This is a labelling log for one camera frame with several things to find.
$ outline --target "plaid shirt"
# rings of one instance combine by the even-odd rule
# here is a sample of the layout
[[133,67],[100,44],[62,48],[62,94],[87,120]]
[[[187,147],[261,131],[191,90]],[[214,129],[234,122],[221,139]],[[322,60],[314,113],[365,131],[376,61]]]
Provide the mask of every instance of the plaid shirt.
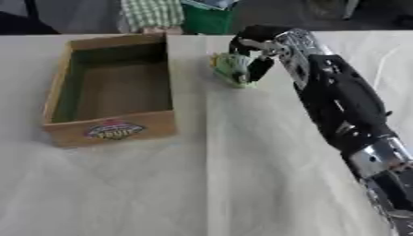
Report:
[[147,27],[167,29],[183,24],[180,0],[121,0],[121,4],[132,32]]

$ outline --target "wooden crate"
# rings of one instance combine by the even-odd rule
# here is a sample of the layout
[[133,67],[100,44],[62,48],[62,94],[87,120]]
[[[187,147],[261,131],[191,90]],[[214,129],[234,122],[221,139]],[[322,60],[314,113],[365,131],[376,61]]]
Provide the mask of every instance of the wooden crate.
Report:
[[61,147],[175,134],[165,37],[70,41],[43,127]]

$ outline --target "crate label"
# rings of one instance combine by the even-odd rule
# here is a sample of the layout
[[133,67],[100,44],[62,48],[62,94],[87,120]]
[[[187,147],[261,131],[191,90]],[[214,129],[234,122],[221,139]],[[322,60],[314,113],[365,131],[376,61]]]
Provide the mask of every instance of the crate label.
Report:
[[125,123],[119,120],[108,120],[101,125],[91,127],[86,136],[109,140],[122,140],[145,130],[144,126]]

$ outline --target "white tablecloth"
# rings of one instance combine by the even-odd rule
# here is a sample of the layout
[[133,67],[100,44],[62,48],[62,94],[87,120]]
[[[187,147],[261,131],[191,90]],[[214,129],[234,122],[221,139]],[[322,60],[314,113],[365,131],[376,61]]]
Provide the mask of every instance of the white tablecloth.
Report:
[[[413,32],[317,36],[377,88],[413,147]],[[281,65],[256,89],[213,78],[207,54],[230,37],[169,37],[179,135],[53,147],[41,107],[64,43],[82,37],[0,38],[0,235],[386,235]]]

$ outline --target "robotic arm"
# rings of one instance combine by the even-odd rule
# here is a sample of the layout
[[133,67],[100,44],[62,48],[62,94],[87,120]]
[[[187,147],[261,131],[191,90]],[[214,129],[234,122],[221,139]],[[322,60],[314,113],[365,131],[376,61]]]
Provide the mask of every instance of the robotic arm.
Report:
[[387,125],[391,112],[372,87],[303,29],[248,27],[231,41],[230,54],[249,57],[250,51],[261,55],[244,79],[258,81],[277,56],[310,118],[340,151],[372,205],[394,233],[413,235],[413,158]]

